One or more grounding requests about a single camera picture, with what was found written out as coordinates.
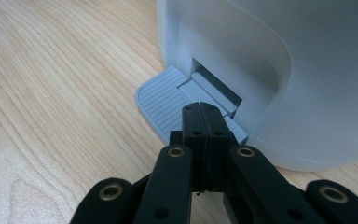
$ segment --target wood grain surface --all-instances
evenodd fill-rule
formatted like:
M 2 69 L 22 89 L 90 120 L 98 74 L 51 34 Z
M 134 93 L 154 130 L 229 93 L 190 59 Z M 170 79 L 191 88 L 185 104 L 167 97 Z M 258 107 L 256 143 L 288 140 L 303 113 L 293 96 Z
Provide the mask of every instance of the wood grain surface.
M 154 0 L 0 0 L 0 223 L 68 223 L 100 180 L 147 175 L 163 144 L 134 94 L 162 70 Z M 358 162 L 282 173 L 358 194 Z M 228 223 L 221 201 L 193 197 L 192 223 Z

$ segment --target gray plastic platform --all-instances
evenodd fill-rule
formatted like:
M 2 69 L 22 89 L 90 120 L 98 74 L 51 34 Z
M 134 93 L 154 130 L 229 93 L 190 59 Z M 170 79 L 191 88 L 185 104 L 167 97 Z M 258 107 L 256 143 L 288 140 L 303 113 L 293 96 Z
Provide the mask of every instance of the gray plastic platform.
M 237 141 L 246 138 L 245 131 L 230 117 L 237 107 L 208 83 L 207 76 L 207 71 L 199 71 L 187 78 L 172 66 L 148 80 L 135 93 L 140 111 L 166 145 L 171 131 L 182 130 L 182 108 L 196 102 L 217 106 Z

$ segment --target white plastic casing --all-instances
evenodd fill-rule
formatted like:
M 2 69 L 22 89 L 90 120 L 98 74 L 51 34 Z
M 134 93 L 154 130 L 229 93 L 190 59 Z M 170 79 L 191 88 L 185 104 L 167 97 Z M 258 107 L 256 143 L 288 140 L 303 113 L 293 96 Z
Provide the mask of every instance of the white plastic casing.
M 358 1 L 158 0 L 165 65 L 201 65 L 242 99 L 234 120 L 277 166 L 358 160 Z

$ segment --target opening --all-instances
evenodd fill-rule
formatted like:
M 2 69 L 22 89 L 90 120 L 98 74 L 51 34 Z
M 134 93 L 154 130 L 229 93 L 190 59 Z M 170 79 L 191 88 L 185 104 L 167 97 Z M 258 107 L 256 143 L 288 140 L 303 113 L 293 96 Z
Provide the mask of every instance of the opening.
M 169 215 L 170 215 L 170 211 L 168 211 L 168 209 L 165 207 L 157 208 L 154 211 L 154 216 L 160 220 L 167 218 Z
M 255 155 L 254 151 L 250 148 L 241 147 L 237 150 L 238 154 L 243 157 L 253 157 Z
M 118 198 L 123 193 L 123 187 L 118 183 L 106 185 L 100 190 L 100 199 L 104 201 L 111 201 Z
M 193 58 L 194 73 L 191 75 L 200 88 L 233 118 L 242 99 L 206 67 Z
M 118 188 L 116 187 L 110 187 L 108 189 L 105 190 L 104 195 L 106 197 L 112 197 L 113 195 L 118 193 Z
M 325 199 L 334 202 L 334 203 L 347 203 L 348 196 L 343 193 L 341 190 L 329 187 L 321 186 L 319 192 L 325 197 Z
M 287 215 L 292 220 L 295 220 L 295 221 L 303 221 L 304 220 L 304 215 L 300 211 L 293 209 L 293 208 L 287 210 Z
M 168 150 L 168 155 L 171 157 L 181 157 L 185 155 L 185 151 L 179 147 L 175 147 Z

